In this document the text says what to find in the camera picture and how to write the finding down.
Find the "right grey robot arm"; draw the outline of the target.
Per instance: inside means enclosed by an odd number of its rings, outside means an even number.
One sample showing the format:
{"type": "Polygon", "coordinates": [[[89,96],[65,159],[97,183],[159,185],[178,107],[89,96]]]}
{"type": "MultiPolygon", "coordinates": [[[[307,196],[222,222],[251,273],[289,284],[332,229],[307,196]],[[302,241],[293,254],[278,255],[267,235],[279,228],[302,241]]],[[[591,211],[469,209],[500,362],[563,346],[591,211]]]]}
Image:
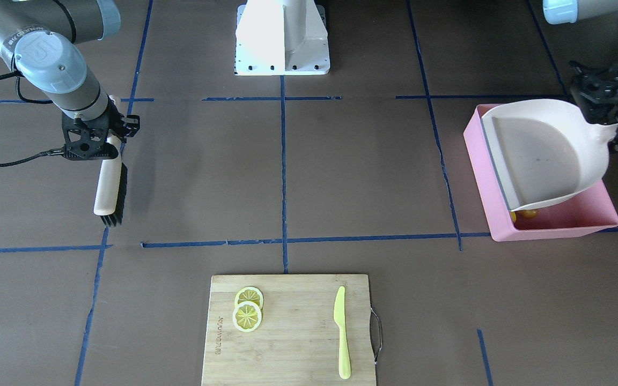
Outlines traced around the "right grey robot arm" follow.
{"type": "Polygon", "coordinates": [[[108,160],[139,130],[100,85],[78,45],[117,34],[114,1],[0,1],[0,58],[62,112],[64,157],[108,160]]]}

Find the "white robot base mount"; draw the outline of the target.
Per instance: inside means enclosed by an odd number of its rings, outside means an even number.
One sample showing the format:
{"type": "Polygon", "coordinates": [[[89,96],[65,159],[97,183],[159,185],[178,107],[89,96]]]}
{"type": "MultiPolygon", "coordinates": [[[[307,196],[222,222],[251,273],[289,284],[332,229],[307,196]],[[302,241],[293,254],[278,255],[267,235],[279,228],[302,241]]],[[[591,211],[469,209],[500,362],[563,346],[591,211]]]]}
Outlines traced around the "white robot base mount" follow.
{"type": "Polygon", "coordinates": [[[323,76],[331,62],[320,1],[248,1],[237,9],[236,76],[323,76]]]}

